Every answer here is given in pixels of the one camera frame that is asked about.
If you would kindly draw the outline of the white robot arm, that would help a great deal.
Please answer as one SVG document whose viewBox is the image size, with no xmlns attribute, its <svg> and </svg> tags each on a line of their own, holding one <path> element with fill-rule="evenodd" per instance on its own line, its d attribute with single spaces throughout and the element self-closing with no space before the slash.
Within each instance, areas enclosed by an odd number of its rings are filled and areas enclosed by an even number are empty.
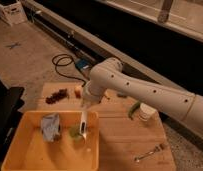
<svg viewBox="0 0 203 171">
<path fill-rule="evenodd" d="M 83 88 L 83 105 L 99 104 L 107 89 L 115 90 L 165 113 L 203 139 L 203 96 L 133 78 L 122 69 L 123 63 L 114 57 L 96 64 Z"/>
</svg>

